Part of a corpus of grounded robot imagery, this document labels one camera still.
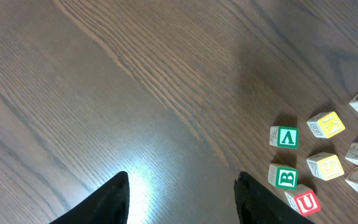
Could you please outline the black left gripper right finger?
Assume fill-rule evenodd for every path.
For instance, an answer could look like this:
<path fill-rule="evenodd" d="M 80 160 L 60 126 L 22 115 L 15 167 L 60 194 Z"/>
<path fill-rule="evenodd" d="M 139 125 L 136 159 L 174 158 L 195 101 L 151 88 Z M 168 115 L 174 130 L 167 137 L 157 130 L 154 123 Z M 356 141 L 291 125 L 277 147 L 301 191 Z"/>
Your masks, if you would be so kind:
<path fill-rule="evenodd" d="M 234 181 L 241 224 L 313 224 L 245 171 Z"/>

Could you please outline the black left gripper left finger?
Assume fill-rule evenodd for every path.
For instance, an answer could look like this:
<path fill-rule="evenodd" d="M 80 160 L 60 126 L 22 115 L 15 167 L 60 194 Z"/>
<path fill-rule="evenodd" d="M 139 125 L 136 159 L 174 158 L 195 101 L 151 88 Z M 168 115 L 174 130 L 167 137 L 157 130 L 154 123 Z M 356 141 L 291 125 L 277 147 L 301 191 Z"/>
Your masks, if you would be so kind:
<path fill-rule="evenodd" d="M 50 224 L 126 224 L 129 202 L 128 174 L 121 171 Z"/>

